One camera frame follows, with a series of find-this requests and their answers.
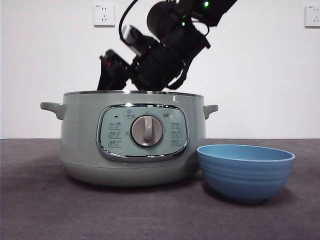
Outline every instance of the pot lid rim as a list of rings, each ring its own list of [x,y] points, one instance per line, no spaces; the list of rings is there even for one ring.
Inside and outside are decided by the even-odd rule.
[[[82,94],[159,94],[159,95],[179,95],[188,97],[198,97],[203,99],[204,96],[193,93],[175,92],[175,91],[142,91],[142,90],[92,90],[92,91],[71,91],[66,92],[63,96],[82,95]]]

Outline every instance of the green indicator light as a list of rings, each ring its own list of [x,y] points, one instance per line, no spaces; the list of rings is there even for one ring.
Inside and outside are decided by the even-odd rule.
[[[205,1],[205,2],[203,3],[203,6],[204,6],[205,8],[209,7],[209,1]]]

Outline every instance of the electric pot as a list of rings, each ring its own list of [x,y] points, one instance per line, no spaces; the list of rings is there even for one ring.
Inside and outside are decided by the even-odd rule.
[[[199,170],[196,149],[205,119],[218,110],[201,95],[153,91],[80,91],[41,109],[62,120],[60,159],[83,182],[139,187],[160,185]]]

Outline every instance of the white wall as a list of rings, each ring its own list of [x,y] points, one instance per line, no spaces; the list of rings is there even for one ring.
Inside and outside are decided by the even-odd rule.
[[[61,121],[40,102],[95,90],[99,55],[135,56],[118,36],[130,0],[116,3],[116,27],[94,28],[103,0],[1,1],[1,138],[59,138]],[[125,24],[149,34],[157,1],[140,0]],[[320,138],[320,29],[304,28],[304,5],[319,0],[238,0],[208,36],[179,92],[219,104],[210,138]],[[134,90],[133,85],[126,89]]]

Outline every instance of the pot handle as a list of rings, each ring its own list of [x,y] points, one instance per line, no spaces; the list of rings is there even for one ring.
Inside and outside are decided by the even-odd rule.
[[[204,112],[204,119],[208,119],[209,115],[212,114],[213,112],[218,111],[219,106],[218,105],[208,105],[208,106],[203,106],[203,112]]]
[[[67,110],[67,106],[61,103],[55,102],[41,102],[40,108],[55,113],[56,118],[63,120]]]

